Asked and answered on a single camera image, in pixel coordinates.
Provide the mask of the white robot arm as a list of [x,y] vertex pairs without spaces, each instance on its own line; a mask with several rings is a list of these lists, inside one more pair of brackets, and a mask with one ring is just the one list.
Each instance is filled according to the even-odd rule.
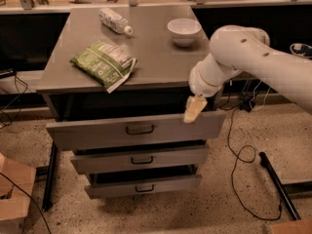
[[187,100],[183,121],[194,122],[207,99],[242,72],[312,113],[312,61],[272,49],[262,29],[225,25],[210,38],[208,55],[191,69],[193,95]]

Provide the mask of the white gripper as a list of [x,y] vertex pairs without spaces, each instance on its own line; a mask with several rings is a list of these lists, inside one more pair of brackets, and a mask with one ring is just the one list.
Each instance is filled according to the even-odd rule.
[[212,54],[199,61],[190,71],[188,84],[195,96],[187,99],[183,122],[193,123],[207,105],[205,98],[213,97],[226,81],[240,73],[240,70],[218,63]]

